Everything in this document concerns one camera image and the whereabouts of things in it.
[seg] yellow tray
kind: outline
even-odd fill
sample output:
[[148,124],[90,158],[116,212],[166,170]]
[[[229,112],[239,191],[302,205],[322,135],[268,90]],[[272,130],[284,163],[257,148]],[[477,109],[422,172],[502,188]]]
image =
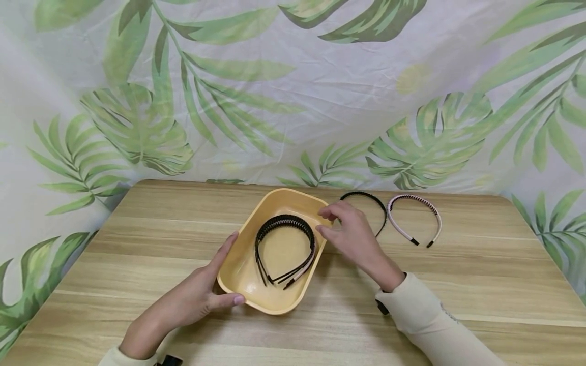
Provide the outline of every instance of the yellow tray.
[[[218,273],[220,287],[228,293],[244,295],[246,303],[270,315],[281,315],[293,310],[303,299],[309,281],[326,244],[315,230],[318,224],[332,223],[318,215],[320,208],[328,204],[314,196],[293,189],[275,189],[260,201],[248,220],[240,228],[240,234],[226,261]],[[283,290],[281,285],[264,286],[254,257],[254,241],[262,224],[269,218],[281,214],[292,214],[303,218],[314,229],[316,257],[311,268],[291,287]],[[298,266],[309,255],[309,245],[304,233],[296,228],[284,227],[271,231],[261,246],[261,257],[268,273],[273,277]]]

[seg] tropical leaf print backdrop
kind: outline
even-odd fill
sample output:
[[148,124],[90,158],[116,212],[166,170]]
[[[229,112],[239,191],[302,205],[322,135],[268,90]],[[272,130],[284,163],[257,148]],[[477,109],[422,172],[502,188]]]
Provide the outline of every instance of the tropical leaf print backdrop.
[[0,357],[141,179],[500,194],[586,303],[585,0],[6,0]]

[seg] wooden table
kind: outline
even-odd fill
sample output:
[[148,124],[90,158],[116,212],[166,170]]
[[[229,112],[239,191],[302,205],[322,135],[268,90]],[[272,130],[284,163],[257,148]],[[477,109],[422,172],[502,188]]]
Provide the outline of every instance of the wooden table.
[[[130,322],[205,265],[271,187],[144,181],[126,195],[41,308],[2,366],[97,365]],[[300,189],[328,202],[344,193]],[[387,201],[396,193],[374,192]],[[454,316],[510,365],[585,365],[586,308],[506,199],[421,194],[444,230],[430,249],[392,226],[379,241]],[[373,226],[380,209],[352,198]],[[425,242],[436,222],[399,201],[396,220]],[[296,310],[274,317],[244,306],[181,329],[166,351],[185,365],[427,365],[374,304],[375,284],[326,247]]]

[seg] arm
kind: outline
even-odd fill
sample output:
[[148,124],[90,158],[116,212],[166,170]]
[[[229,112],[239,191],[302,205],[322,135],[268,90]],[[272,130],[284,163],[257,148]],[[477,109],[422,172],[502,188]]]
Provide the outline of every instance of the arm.
[[412,273],[404,273],[376,241],[364,214],[340,201],[324,207],[323,218],[340,218],[342,229],[317,230],[379,286],[376,299],[435,366],[497,366],[504,363],[465,326],[444,310],[440,300]]
[[212,310],[243,304],[246,300],[239,293],[212,292],[237,237],[238,232],[229,236],[207,266],[197,268],[134,320],[120,346],[108,351],[98,366],[153,366],[157,349],[172,330],[196,323]]

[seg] cream sleeve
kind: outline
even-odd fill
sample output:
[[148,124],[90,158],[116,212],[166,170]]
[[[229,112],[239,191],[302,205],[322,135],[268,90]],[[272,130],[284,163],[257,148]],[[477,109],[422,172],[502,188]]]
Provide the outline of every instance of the cream sleeve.
[[98,366],[154,366],[156,358],[154,355],[148,360],[133,360],[120,352],[118,347],[114,347],[106,353]]
[[376,299],[434,366],[505,365],[412,273],[392,293],[379,291]]

